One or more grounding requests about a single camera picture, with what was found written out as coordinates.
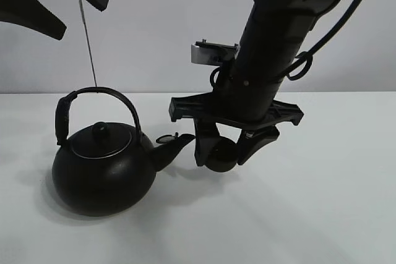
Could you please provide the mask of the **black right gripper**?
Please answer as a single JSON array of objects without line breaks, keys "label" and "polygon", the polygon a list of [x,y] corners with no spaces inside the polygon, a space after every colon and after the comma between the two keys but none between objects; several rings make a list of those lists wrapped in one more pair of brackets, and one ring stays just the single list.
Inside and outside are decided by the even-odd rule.
[{"label": "black right gripper", "polygon": [[206,164],[211,151],[220,141],[216,123],[243,130],[237,142],[237,163],[242,166],[262,147],[278,139],[280,133],[275,125],[291,122],[297,126],[303,118],[303,112],[297,105],[274,100],[259,120],[242,120],[216,103],[211,93],[172,97],[169,115],[172,122],[182,118],[194,119],[196,135],[194,157],[198,166]]}]

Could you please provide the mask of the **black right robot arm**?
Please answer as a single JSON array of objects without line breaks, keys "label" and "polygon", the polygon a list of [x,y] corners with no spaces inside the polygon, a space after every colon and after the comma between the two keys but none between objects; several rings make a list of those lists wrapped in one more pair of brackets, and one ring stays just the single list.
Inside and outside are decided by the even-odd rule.
[{"label": "black right robot arm", "polygon": [[284,79],[298,80],[314,55],[347,22],[362,0],[353,0],[330,31],[310,50],[301,51],[317,21],[341,0],[253,0],[238,44],[198,41],[191,46],[194,64],[213,66],[212,91],[172,98],[172,121],[194,121],[198,166],[226,172],[244,164],[262,147],[276,141],[277,125],[298,125],[297,105],[277,101]]}]

